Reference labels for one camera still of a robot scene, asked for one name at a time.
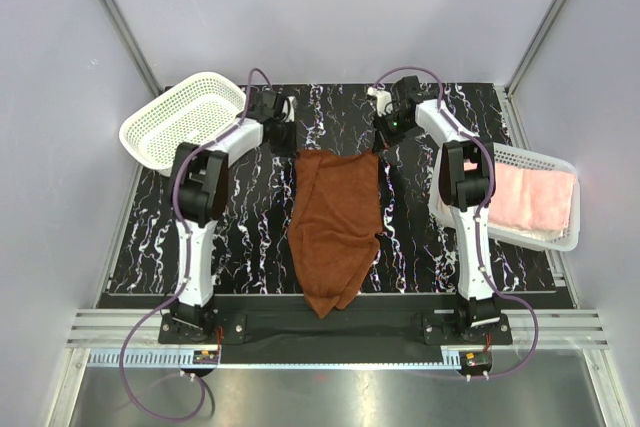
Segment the pink towel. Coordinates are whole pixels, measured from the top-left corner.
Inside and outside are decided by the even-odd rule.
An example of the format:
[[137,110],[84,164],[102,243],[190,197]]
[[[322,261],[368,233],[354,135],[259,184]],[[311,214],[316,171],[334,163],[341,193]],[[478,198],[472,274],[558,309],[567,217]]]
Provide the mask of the pink towel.
[[494,168],[489,222],[523,231],[562,231],[568,226],[575,174],[504,163]]

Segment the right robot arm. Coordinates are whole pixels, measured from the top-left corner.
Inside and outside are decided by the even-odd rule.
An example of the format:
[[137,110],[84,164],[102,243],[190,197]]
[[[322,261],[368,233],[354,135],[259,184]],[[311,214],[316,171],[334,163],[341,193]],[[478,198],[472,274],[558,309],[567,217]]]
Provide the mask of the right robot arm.
[[416,76],[389,88],[378,79],[367,95],[376,103],[376,152],[399,144],[416,127],[439,147],[439,171],[432,185],[449,208],[458,247],[454,331],[463,342],[476,343],[500,320],[488,236],[489,204],[496,188],[493,142],[465,128],[446,107],[443,94],[430,97]]

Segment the white towel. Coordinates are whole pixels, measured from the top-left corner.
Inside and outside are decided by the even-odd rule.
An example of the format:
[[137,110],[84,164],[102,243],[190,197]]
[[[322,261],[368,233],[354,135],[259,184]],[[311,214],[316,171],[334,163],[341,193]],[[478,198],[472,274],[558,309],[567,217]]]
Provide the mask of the white towel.
[[580,233],[580,193],[575,192],[571,200],[568,226],[562,231],[523,231],[488,224],[488,234],[493,240],[516,245],[530,250],[572,251],[576,248]]

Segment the brown towel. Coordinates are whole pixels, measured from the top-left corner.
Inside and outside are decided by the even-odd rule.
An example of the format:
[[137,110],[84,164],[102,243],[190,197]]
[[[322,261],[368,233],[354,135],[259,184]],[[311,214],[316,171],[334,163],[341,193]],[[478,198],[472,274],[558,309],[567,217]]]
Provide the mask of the brown towel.
[[379,252],[378,170],[372,151],[304,150],[295,161],[288,244],[305,301],[320,319],[355,299]]

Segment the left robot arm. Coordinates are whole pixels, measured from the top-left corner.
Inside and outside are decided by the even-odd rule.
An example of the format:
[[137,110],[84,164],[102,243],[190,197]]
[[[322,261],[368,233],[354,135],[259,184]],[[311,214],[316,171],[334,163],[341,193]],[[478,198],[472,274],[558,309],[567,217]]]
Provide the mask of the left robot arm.
[[169,305],[173,323],[196,343],[215,333],[213,234],[229,201],[230,168],[267,144],[275,156],[296,156],[297,100],[264,90],[247,98],[237,118],[203,145],[176,148],[169,199],[179,238],[178,285]]

